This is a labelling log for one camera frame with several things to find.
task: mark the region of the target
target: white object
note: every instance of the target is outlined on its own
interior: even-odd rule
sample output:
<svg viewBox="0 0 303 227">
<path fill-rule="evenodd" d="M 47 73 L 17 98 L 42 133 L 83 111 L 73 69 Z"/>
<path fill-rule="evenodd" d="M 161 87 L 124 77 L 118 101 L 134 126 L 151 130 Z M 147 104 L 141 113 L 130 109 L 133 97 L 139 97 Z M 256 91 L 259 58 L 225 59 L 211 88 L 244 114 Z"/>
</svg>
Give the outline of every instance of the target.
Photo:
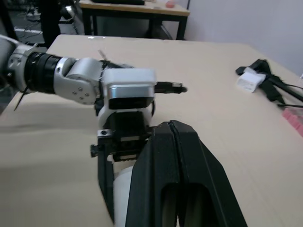
<svg viewBox="0 0 303 227">
<path fill-rule="evenodd" d="M 108 69 L 102 76 L 104 106 L 98 114 L 99 128 L 103 129 L 107 118 L 114 112 L 141 111 L 145 125 L 149 125 L 152 119 L 148 108 L 112 110 L 109 108 L 109 99 L 113 96 L 118 98 L 127 97 L 154 97 L 156 85 L 155 71 L 151 69 Z"/>
<path fill-rule="evenodd" d="M 238 78 L 237 85 L 244 90 L 253 93 L 264 80 L 264 74 L 245 72 Z"/>
<path fill-rule="evenodd" d="M 133 167 L 128 167 L 114 180 L 115 227 L 125 227 L 132 172 Z"/>
</svg>

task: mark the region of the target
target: background table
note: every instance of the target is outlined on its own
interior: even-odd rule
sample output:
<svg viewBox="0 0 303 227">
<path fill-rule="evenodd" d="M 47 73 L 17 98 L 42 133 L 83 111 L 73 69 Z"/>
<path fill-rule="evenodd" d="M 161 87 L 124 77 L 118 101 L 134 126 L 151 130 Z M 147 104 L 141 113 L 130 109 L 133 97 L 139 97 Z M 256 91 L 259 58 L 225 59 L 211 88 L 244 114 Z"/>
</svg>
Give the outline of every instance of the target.
<svg viewBox="0 0 303 227">
<path fill-rule="evenodd" d="M 194 127 L 224 166 L 249 227 L 303 226 L 303 138 L 261 91 L 236 87 L 235 69 L 264 55 L 242 44 L 70 35 L 59 36 L 48 52 L 101 59 L 98 49 L 188 87 L 181 95 L 156 95 L 152 125 L 175 119 Z M 297 84 L 296 75 L 269 63 Z M 14 112 L 19 96 L 0 117 L 1 225 L 112 226 L 97 160 L 89 156 L 97 142 L 93 107 L 35 93 Z"/>
<path fill-rule="evenodd" d="M 83 12 L 84 31 L 91 35 L 91 20 L 93 18 L 94 35 L 98 35 L 96 16 L 101 17 L 122 17 L 149 20 L 148 36 L 152 35 L 154 22 L 157 21 L 178 21 L 177 40 L 184 40 L 187 17 L 190 12 L 176 5 L 174 8 L 167 8 L 162 2 L 145 2 L 144 6 L 101 4 L 90 0 L 80 0 L 80 7 Z"/>
</svg>

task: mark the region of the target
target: robotic arm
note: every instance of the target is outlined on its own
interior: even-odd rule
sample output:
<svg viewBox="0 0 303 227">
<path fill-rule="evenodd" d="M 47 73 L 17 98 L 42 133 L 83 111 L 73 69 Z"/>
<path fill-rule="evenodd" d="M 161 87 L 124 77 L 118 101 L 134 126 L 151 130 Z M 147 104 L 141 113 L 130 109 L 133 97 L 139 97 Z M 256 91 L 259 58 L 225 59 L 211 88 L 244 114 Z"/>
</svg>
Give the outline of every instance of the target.
<svg viewBox="0 0 303 227">
<path fill-rule="evenodd" d="M 24 94 L 94 105 L 100 130 L 90 154 L 98 157 L 98 182 L 113 222 L 119 204 L 108 156 L 136 160 L 117 226 L 176 226 L 177 218 L 182 227 L 247 226 L 222 165 L 194 129 L 177 121 L 150 126 L 154 94 L 186 92 L 182 84 L 157 82 L 150 69 L 46 54 L 1 35 L 0 75 Z"/>
</svg>

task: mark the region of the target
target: white plastic part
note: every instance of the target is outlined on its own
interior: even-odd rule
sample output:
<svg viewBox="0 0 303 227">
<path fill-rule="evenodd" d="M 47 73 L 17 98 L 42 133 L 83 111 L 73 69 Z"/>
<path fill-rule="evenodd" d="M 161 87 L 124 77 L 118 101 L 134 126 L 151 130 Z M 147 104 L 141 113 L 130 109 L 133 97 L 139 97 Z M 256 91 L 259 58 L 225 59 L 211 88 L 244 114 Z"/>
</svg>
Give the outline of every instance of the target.
<svg viewBox="0 0 303 227">
<path fill-rule="evenodd" d="M 237 86 L 253 93 L 257 87 L 265 80 L 266 75 L 247 71 L 237 80 Z"/>
<path fill-rule="evenodd" d="M 122 170 L 114 180 L 115 227 L 125 227 L 133 167 Z"/>
<path fill-rule="evenodd" d="M 99 128 L 103 129 L 107 118 L 114 112 L 135 112 L 141 111 L 144 116 L 145 125 L 149 125 L 152 119 L 151 111 L 148 108 L 142 109 L 125 109 L 125 110 L 112 110 L 109 109 L 109 97 L 108 90 L 113 87 L 127 87 L 133 88 L 136 91 L 137 88 L 150 87 L 153 88 L 156 85 L 155 71 L 151 69 L 108 69 L 105 70 L 102 76 L 104 106 L 98 114 Z M 130 97 L 133 97 L 133 91 L 129 92 Z"/>
<path fill-rule="evenodd" d="M 156 74 L 151 69 L 108 69 L 102 77 L 104 87 L 112 85 L 155 86 Z"/>
</svg>

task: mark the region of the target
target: white wall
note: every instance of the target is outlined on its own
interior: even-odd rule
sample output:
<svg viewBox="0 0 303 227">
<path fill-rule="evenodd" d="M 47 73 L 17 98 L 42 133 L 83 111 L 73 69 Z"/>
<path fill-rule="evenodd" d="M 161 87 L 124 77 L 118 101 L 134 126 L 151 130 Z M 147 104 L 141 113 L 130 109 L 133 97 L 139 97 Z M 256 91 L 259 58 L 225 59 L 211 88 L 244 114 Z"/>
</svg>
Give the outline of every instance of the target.
<svg viewBox="0 0 303 227">
<path fill-rule="evenodd" d="M 303 73 L 303 0 L 191 0 L 190 11 L 187 40 L 246 43 Z"/>
</svg>

